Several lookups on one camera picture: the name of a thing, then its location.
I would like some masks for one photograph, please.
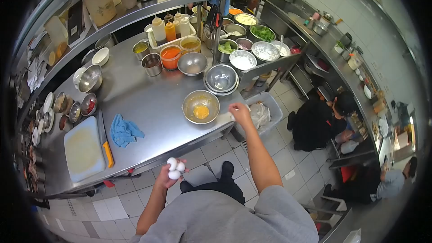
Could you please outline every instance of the egg yolk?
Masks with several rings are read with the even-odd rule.
[[[193,109],[193,114],[198,119],[204,119],[209,116],[209,109],[205,105],[197,105]]]

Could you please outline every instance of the knife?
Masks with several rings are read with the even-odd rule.
[[[108,158],[108,168],[114,166],[114,160],[112,158],[111,149],[108,144],[107,135],[105,133],[104,118],[102,116],[102,110],[99,110],[99,136],[101,138],[102,147],[105,149],[105,154]]]

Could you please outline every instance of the cutting board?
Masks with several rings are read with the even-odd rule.
[[[73,182],[105,170],[98,122],[94,116],[89,116],[64,136],[64,151]]]

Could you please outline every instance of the gray shirt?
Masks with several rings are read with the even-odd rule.
[[[217,191],[179,195],[143,236],[129,243],[317,243],[306,210],[281,186],[264,189],[255,211]]]
[[[401,170],[389,170],[385,173],[384,182],[380,182],[377,188],[377,199],[395,197],[399,194],[405,182]]]

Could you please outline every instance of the plastic basket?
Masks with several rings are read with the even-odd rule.
[[[246,99],[245,101],[246,104],[249,106],[257,103],[258,101],[261,101],[264,106],[270,109],[270,121],[266,125],[260,126],[257,130],[260,137],[264,137],[265,135],[267,135],[270,130],[272,130],[276,126],[276,124],[282,120],[282,110],[280,109],[276,100],[270,93],[261,92],[260,94],[254,95]],[[246,138],[245,131],[238,123],[235,123],[235,129],[243,136],[243,138]]]
[[[181,42],[182,39],[187,38],[189,36],[196,36],[197,35],[197,31],[195,30],[195,28],[191,24],[189,24],[189,29],[191,30],[192,34],[184,36],[182,38],[175,39],[175,40],[170,41],[170,42],[167,42],[167,43],[165,43],[163,45],[157,46],[156,45],[155,35],[153,34],[153,29],[150,28],[150,30],[147,33],[148,38],[149,38],[148,40],[150,41],[150,46],[152,47],[153,50],[155,50],[158,53],[161,52],[162,48],[164,48],[165,46],[168,46],[168,45],[175,44],[175,45],[180,46],[180,42]]]

